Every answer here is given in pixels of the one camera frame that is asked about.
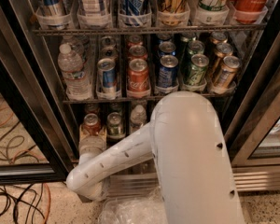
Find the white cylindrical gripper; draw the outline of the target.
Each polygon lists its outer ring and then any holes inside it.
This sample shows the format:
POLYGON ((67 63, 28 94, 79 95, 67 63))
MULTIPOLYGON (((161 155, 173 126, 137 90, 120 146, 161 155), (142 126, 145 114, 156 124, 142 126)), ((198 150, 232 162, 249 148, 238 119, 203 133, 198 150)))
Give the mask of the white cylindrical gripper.
MULTIPOLYGON (((107 130, 104 125, 99 132, 102 137, 106 137, 107 130)), ((84 134, 82 125, 79 126, 79 138, 84 138, 79 142, 78 150, 79 155, 92 154, 97 156, 103 153, 106 149, 106 141, 101 136, 92 136, 84 134)))

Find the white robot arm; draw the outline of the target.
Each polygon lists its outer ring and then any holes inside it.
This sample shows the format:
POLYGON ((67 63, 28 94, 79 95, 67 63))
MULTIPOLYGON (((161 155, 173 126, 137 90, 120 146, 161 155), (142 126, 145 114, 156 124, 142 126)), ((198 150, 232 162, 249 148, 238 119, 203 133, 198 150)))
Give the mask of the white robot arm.
POLYGON ((217 112, 195 92, 164 96, 149 123, 79 164, 66 185, 87 197, 100 181, 150 159, 168 224, 245 224, 217 112))

